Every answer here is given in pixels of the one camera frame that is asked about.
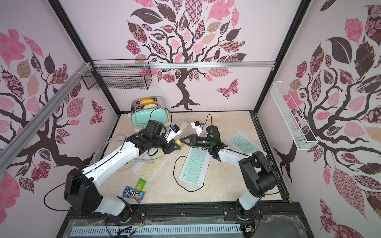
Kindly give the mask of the yellow wireless keyboard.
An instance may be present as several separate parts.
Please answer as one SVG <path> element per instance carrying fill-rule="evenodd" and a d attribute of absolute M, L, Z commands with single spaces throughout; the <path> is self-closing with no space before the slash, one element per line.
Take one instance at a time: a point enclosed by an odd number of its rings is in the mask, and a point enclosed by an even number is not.
<path fill-rule="evenodd" d="M 173 153 L 164 154 L 162 150 L 159 150 L 153 156 L 147 154 L 132 168 L 132 171 L 144 181 L 149 182 L 172 155 Z"/>

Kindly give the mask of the green wireless keyboard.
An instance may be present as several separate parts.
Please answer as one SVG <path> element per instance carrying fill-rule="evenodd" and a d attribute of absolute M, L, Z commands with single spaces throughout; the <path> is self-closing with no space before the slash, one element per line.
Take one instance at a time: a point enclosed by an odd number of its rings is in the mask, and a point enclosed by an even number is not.
<path fill-rule="evenodd" d="M 207 150 L 191 148 L 181 170 L 179 180 L 203 186 L 211 155 Z"/>

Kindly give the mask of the white power strip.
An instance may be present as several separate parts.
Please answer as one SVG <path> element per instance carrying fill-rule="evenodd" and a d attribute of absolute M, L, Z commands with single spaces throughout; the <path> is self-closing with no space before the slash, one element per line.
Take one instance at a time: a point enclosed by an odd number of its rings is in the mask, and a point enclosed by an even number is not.
<path fill-rule="evenodd" d="M 178 140 L 180 140 L 180 139 L 182 138 L 184 132 L 186 131 L 186 129 L 187 129 L 187 127 L 188 127 L 188 124 L 189 124 L 189 122 L 187 122 L 187 121 L 183 121 L 183 122 L 182 122 L 182 124 L 181 124 L 181 126 L 180 126 L 180 130 L 181 130 L 181 132 L 180 132 L 180 134 L 177 136 L 177 139 L 178 139 Z"/>

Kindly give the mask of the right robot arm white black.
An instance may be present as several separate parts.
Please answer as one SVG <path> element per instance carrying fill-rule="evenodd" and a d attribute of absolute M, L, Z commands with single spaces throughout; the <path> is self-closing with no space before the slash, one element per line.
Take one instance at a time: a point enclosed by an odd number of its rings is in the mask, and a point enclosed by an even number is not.
<path fill-rule="evenodd" d="M 191 148 L 206 149 L 212 158 L 240 168 L 246 191 L 237 199 L 235 212 L 241 220 L 248 220 L 257 203 L 278 184 L 279 176 L 262 152 L 249 154 L 232 149 L 217 126 L 208 126 L 206 136 L 192 134 L 181 138 L 180 142 Z"/>

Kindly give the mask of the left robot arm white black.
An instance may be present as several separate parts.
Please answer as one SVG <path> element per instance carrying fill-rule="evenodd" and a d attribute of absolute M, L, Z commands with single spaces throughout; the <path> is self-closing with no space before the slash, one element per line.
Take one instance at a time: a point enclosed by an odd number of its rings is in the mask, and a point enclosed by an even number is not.
<path fill-rule="evenodd" d="M 146 151 L 154 148 L 170 154 L 180 150 L 175 137 L 181 133 L 177 125 L 168 131 L 163 123 L 148 121 L 145 129 L 127 137 L 122 146 L 110 155 L 82 171 L 71 170 L 66 178 L 64 199 L 82 216 L 102 213 L 127 222 L 133 212 L 131 205 L 121 197 L 114 199 L 101 195 L 98 188 L 123 165 Z"/>

